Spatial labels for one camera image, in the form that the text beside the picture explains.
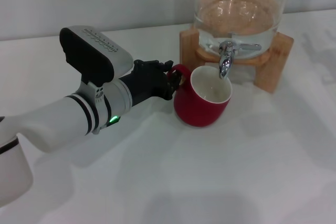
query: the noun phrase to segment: white table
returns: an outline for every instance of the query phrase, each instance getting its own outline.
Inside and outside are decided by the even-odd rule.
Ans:
[[[113,127],[53,154],[24,137],[31,190],[1,224],[336,223],[336,10],[284,15],[295,45],[274,95],[235,67],[233,98],[212,126],[182,124],[153,98]],[[179,56],[189,25],[106,33],[134,59]],[[0,115],[75,91],[58,37],[0,42]]]

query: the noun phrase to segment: glass jar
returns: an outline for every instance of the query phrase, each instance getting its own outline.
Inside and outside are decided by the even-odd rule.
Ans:
[[[236,58],[252,58],[271,45],[286,0],[196,0],[194,26],[199,43],[218,55],[219,44],[259,44],[258,50],[239,50]]]

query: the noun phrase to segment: wooden stand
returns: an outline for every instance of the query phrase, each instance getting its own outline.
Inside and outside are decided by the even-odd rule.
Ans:
[[[277,33],[270,48],[252,59],[234,59],[234,64],[256,68],[254,85],[274,93],[285,67],[294,39]],[[199,32],[195,28],[180,32],[180,63],[193,71],[206,62],[219,63],[219,55],[210,54],[199,46]]]

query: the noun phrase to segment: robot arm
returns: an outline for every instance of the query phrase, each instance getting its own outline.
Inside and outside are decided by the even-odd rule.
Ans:
[[[172,61],[134,62],[131,55],[91,27],[62,29],[67,62],[82,74],[79,89],[23,115],[0,118],[0,207],[26,192],[33,177],[17,133],[38,149],[52,152],[76,137],[98,134],[119,121],[132,106],[150,97],[172,99],[181,75],[169,78]]]

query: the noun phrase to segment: spigot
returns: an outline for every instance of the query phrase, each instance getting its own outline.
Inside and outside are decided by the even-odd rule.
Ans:
[[[259,44],[236,44],[232,40],[226,40],[219,45],[219,77],[221,79],[227,78],[232,66],[233,59],[236,56],[237,50],[253,50],[260,51]]]

